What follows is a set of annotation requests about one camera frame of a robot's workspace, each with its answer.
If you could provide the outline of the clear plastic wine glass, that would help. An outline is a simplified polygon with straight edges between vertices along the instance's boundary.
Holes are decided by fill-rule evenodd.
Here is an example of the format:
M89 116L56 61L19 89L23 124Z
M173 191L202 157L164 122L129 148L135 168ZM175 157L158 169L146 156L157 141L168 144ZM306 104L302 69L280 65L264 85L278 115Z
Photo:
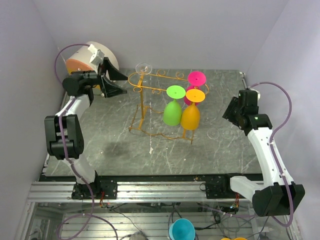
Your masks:
M213 126L207 131L207 136L212 140L226 139L231 140L237 136L235 129L231 126Z
M142 85L144 77L149 75L152 72L152 69L152 66L145 62L136 65L135 71L139 75L138 86Z

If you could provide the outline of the pink plastic wine glass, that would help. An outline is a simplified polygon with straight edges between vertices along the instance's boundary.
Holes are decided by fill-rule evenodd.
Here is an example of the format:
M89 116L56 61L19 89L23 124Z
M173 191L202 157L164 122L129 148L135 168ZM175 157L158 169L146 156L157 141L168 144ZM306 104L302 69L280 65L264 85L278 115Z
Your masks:
M201 86L206 83L207 78L204 73L193 71L188 75L187 80L190 86L186 89L184 103L188 106L195 103L197 106L205 100L206 94L202 91Z

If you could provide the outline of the orange plastic wine glass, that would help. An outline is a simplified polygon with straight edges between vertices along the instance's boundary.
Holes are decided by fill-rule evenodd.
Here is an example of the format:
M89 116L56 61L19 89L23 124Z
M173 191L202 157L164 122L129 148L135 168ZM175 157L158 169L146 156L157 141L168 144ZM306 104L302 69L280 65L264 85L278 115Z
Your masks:
M205 93L197 88L189 89L186 92L186 98L190 101L190 105L183 111L180 125L189 131L194 131L200 124L200 111L196 103L201 103L205 100Z

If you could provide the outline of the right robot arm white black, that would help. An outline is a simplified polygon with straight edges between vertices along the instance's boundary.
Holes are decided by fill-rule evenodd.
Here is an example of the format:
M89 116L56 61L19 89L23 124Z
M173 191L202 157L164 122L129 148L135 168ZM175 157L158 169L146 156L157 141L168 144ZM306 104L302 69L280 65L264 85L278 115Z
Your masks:
M247 136L257 156L263 183L255 183L241 173L227 173L222 180L205 183L203 191L207 199L239 194L252 203L259 217L293 214L305 196L305 189L295 183L282 161L270 118L259 113L258 92L240 90L222 117Z

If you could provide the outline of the green plastic wine glass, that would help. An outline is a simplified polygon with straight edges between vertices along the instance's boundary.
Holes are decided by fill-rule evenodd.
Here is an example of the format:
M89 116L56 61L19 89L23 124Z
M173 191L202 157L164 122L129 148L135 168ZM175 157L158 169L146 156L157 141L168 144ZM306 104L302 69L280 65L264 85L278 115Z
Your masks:
M179 85L171 85L166 89L167 95L172 99L163 111L163 122L168 126L176 126L181 122L182 107L178 100L183 99L186 90Z

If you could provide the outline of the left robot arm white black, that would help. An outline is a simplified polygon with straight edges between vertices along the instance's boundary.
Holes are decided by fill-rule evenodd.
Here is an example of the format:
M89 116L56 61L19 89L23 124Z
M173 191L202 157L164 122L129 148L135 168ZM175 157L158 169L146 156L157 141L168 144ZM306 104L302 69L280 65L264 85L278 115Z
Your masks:
M55 115L44 119L47 152L64 161L73 172L76 182L71 194L74 200L116 199L118 186L112 180L102 181L89 164L85 154L80 118L92 105L93 88L100 87L105 98L126 94L115 84L128 78L111 63L108 57L98 61L97 70L74 71L62 82L69 96L67 104Z

